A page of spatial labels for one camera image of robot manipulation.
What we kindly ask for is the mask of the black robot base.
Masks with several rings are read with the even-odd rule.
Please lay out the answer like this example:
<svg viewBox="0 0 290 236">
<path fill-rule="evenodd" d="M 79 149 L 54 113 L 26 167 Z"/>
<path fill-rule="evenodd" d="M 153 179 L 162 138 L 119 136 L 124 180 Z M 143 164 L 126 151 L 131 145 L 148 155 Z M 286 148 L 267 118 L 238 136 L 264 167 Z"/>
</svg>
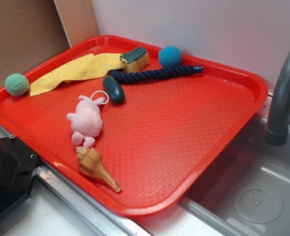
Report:
<svg viewBox="0 0 290 236">
<path fill-rule="evenodd" d="M 31 193 L 38 154 L 19 138 L 0 138 L 0 218 Z"/>
</svg>

